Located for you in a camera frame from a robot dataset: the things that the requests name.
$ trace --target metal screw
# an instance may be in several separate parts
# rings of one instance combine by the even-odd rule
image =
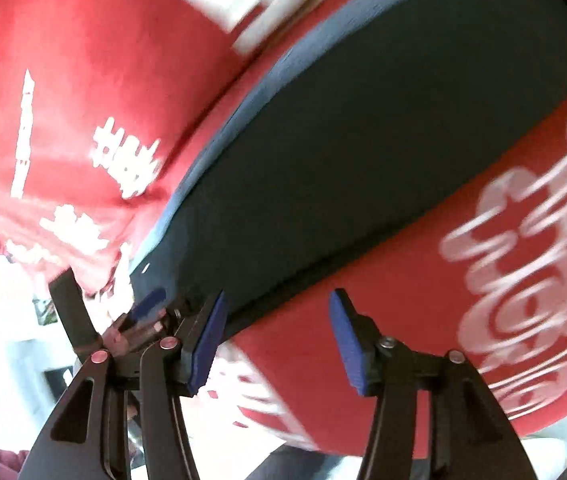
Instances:
[[[394,339],[393,337],[382,337],[379,340],[379,346],[381,348],[385,348],[390,350],[391,348],[394,348],[395,346],[397,346],[397,340]]]
[[[164,350],[172,350],[172,348],[179,344],[179,339],[176,337],[164,337],[159,344]]]
[[[458,350],[451,350],[448,354],[448,359],[450,359],[450,361],[452,361],[455,365],[460,365],[466,361],[465,355]]]
[[[96,365],[100,365],[101,363],[105,363],[108,359],[108,351],[107,350],[97,350],[92,354],[92,362]]]

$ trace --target blue gripper pad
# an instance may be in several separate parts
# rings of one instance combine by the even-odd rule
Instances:
[[[225,293],[222,292],[217,297],[196,349],[192,353],[192,374],[186,386],[193,395],[208,381],[210,366],[212,366],[212,360],[223,337],[227,319],[228,303]]]
[[[350,385],[360,396],[369,396],[370,387],[378,381],[375,345],[379,330],[372,319],[357,314],[343,288],[330,294],[329,313]]]
[[[132,321],[137,322],[139,319],[146,317],[154,307],[164,301],[166,301],[166,289],[156,288],[131,308],[129,317]]]

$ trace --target dark green fabric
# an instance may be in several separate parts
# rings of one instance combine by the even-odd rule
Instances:
[[[396,4],[262,108],[137,267],[135,293],[223,288],[237,332],[436,206],[566,97],[562,0]]]

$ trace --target red cushion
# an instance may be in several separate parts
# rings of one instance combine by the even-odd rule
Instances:
[[[567,101],[422,219],[234,338],[314,445],[361,454],[374,401],[340,362],[337,287],[414,350],[462,349],[519,434],[566,416]]]
[[[186,0],[0,0],[0,240],[49,281],[71,266],[87,292],[104,288],[259,77],[346,1],[326,0],[251,65],[258,49],[235,42],[264,5],[227,32]],[[137,196],[93,157],[93,137],[119,128],[121,146],[156,148],[160,174]],[[81,231],[58,228],[78,219]]]

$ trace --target black plastic bracket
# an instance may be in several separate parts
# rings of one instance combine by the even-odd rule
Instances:
[[[50,296],[63,328],[72,343],[74,353],[83,363],[101,346],[101,338],[86,310],[83,293],[72,269],[66,270],[50,283]]]
[[[45,423],[20,478],[130,480],[126,396],[139,389],[148,478],[198,480],[179,396],[193,396],[208,378],[228,315],[223,293],[195,312],[168,316],[167,333],[147,348],[118,357],[94,351]]]
[[[462,352],[437,357],[379,336],[343,289],[329,306],[351,384],[363,396],[378,397],[359,480],[409,479],[417,390],[430,392],[431,479],[535,480],[519,437]]]

